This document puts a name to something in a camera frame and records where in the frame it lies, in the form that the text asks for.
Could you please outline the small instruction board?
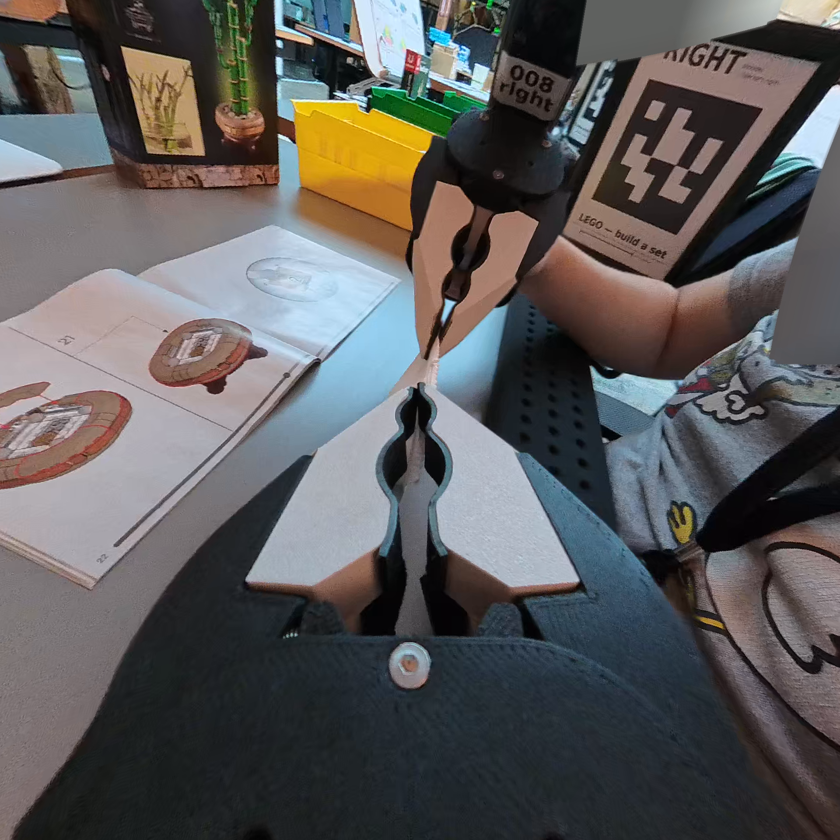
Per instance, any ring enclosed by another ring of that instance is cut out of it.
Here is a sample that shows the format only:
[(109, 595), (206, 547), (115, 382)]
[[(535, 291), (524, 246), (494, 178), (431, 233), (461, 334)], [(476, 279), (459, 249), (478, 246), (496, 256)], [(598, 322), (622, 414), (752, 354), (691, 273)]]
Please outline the small instruction board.
[(364, 62), (381, 80), (400, 82), (406, 52), (425, 53), (425, 31), (418, 1), (353, 1)]

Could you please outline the black toy set box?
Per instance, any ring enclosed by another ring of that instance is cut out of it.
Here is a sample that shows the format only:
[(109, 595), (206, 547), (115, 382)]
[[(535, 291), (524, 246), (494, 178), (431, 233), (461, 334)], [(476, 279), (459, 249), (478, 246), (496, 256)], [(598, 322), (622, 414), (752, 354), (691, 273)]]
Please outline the black toy set box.
[(66, 5), (124, 180), (150, 189), (279, 183), (273, 2)]

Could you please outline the person's grey printed t-shirt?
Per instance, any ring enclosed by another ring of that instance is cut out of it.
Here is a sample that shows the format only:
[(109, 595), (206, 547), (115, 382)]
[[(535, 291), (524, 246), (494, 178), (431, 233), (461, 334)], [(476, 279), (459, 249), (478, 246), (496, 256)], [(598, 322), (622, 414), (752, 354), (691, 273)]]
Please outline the person's grey printed t-shirt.
[(677, 554), (696, 641), (793, 838), (839, 835), (838, 513), (702, 549), (714, 507), (838, 407), (838, 364), (771, 360), (797, 239), (733, 271), (762, 317), (690, 372), (640, 434), (606, 447), (619, 536)]

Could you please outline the yellow plastic bin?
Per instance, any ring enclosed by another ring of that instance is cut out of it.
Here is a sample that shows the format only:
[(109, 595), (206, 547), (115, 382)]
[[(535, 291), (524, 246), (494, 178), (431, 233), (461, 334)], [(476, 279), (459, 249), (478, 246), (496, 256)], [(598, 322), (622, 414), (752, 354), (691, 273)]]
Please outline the yellow plastic bin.
[(354, 101), (292, 107), (301, 187), (410, 231), (413, 176), (434, 135)]

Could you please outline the black and white marker sign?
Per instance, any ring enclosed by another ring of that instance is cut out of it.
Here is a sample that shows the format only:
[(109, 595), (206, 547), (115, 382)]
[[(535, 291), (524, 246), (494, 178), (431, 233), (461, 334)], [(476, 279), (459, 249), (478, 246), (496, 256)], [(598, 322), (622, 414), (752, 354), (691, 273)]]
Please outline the black and white marker sign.
[(609, 265), (676, 280), (838, 79), (838, 30), (775, 19), (625, 65), (563, 236)]

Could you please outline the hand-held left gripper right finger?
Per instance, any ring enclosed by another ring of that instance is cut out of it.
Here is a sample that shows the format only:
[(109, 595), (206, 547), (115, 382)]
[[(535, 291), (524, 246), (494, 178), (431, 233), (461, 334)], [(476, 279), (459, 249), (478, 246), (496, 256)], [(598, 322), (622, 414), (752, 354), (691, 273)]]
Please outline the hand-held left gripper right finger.
[(430, 385), (418, 386), (428, 503), (421, 578), (437, 635), (470, 635), (495, 604), (581, 588), (519, 452)]

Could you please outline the open instruction booklet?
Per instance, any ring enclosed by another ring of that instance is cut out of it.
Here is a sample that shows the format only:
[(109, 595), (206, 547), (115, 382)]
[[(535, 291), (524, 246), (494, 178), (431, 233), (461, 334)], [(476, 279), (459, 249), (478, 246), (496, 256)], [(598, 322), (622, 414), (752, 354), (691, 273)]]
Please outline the open instruction booklet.
[(267, 226), (2, 321), (2, 547), (94, 587), (397, 283)]

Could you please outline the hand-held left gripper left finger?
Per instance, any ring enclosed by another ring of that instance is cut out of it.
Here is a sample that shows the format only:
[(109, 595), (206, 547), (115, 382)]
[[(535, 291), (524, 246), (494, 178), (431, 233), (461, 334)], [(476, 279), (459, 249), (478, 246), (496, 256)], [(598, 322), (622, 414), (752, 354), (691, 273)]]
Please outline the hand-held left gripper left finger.
[(396, 488), (417, 389), (388, 397), (311, 457), (245, 577), (259, 592), (332, 604), (351, 631), (392, 636), (406, 588)]

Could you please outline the green plastic bin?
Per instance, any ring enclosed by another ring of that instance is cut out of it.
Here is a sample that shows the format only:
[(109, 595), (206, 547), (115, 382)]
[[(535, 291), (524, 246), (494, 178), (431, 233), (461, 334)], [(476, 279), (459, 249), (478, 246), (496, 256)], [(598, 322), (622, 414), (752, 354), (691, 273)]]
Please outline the green plastic bin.
[(420, 129), (445, 137), (463, 113), (483, 111), (487, 105), (457, 91), (446, 91), (442, 101), (425, 97), (412, 99), (403, 89), (373, 87), (368, 95), (369, 110), (377, 110)]

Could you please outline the white paper bag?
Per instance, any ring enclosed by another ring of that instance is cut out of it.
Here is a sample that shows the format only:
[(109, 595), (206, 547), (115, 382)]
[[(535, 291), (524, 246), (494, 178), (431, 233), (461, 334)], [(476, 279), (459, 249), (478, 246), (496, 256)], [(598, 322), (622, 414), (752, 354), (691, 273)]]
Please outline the white paper bag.
[[(404, 371), (401, 378), (394, 384), (388, 396), (408, 388), (417, 388), (420, 384), (437, 386), (438, 366), (440, 355), (440, 341), (434, 339), (426, 356), (421, 353)], [(419, 409), (416, 410), (415, 428), (412, 436), (406, 444), (406, 473), (402, 478), (402, 486), (406, 490), (409, 486), (416, 484), (425, 470), (425, 432), (419, 416)]]

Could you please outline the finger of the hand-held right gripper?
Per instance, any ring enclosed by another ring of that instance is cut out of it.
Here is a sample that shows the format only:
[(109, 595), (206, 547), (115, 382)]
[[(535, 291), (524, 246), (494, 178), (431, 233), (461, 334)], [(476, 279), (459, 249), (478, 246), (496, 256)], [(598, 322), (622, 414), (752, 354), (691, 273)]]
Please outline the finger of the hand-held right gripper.
[(415, 240), (415, 324), (424, 361), (438, 356), (437, 342), (445, 308), (444, 283), (452, 269), (457, 232), (470, 224), (474, 206), (457, 185), (436, 182)]
[(522, 212), (495, 215), (489, 223), (489, 254), (471, 271), (469, 290), (441, 328), (439, 353), (446, 354), (472, 332), (515, 287), (517, 273), (539, 222)]

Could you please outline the person's right forearm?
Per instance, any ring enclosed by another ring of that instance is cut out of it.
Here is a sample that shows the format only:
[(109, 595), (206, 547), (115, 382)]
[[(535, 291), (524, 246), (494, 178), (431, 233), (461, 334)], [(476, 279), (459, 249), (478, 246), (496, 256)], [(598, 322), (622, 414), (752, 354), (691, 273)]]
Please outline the person's right forearm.
[(675, 288), (606, 266), (560, 237), (519, 289), (595, 362), (677, 380), (751, 330), (732, 306), (731, 281), (728, 272)]

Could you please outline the grey desk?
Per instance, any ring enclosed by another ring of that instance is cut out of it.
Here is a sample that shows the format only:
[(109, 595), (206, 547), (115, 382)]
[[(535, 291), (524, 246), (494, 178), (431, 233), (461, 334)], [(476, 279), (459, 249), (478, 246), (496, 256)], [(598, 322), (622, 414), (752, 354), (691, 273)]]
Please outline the grey desk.
[(102, 169), (2, 190), (2, 319), (97, 270), (139, 275), (271, 224), (398, 279), (93, 590), (2, 549), (2, 838), (73, 750), (132, 636), (183, 564), (294, 459), (386, 397), (416, 356), (407, 232), (300, 189), (297, 148), (278, 146), (275, 187), (146, 190)]

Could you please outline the black mesh chair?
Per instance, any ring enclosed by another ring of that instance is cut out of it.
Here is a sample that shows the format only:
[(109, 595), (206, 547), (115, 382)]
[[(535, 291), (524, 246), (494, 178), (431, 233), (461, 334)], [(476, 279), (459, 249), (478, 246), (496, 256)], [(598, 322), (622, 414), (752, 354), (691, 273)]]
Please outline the black mesh chair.
[(589, 358), (521, 295), (507, 306), (484, 424), (615, 526)]

